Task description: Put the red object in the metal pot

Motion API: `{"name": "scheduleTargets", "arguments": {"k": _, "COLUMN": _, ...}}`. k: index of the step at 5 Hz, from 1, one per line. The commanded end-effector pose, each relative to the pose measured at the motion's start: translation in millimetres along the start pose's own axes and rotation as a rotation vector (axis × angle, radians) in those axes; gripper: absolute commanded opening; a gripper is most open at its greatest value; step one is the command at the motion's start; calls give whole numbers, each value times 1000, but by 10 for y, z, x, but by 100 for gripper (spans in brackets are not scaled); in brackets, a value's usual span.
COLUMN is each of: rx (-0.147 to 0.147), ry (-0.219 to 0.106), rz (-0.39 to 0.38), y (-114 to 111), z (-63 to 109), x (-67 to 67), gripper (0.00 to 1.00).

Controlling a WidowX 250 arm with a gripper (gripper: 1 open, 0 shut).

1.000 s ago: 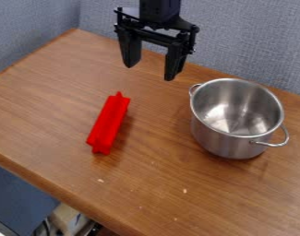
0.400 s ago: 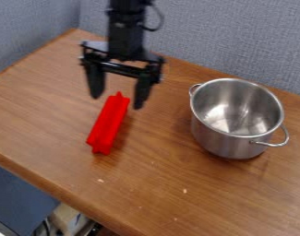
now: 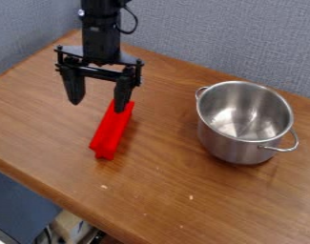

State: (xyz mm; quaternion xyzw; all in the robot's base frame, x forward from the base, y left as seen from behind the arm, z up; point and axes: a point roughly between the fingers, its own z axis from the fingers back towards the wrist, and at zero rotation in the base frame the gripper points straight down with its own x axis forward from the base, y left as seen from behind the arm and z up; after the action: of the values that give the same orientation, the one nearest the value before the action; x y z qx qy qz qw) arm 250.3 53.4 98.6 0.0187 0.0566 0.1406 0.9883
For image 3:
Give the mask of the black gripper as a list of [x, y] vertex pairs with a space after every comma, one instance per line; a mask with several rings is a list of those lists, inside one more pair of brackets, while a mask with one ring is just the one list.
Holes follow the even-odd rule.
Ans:
[[57, 70], [62, 75], [69, 100], [78, 105], [86, 94], [85, 78], [117, 82], [114, 110], [126, 109], [133, 87], [141, 85], [145, 62], [121, 49], [121, 31], [115, 27], [82, 29], [82, 45], [55, 48]]

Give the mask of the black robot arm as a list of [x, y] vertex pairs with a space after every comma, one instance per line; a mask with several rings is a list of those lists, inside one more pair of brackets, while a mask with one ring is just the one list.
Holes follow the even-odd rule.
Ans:
[[122, 29], [122, 10], [134, 21], [138, 17], [127, 7], [131, 0], [81, 0], [78, 16], [82, 21], [82, 45], [58, 45], [57, 71], [62, 75], [67, 97], [78, 105], [86, 94], [85, 78], [91, 77], [115, 83], [114, 111], [126, 109], [133, 90], [142, 83], [142, 59], [122, 52], [121, 34], [133, 34]]

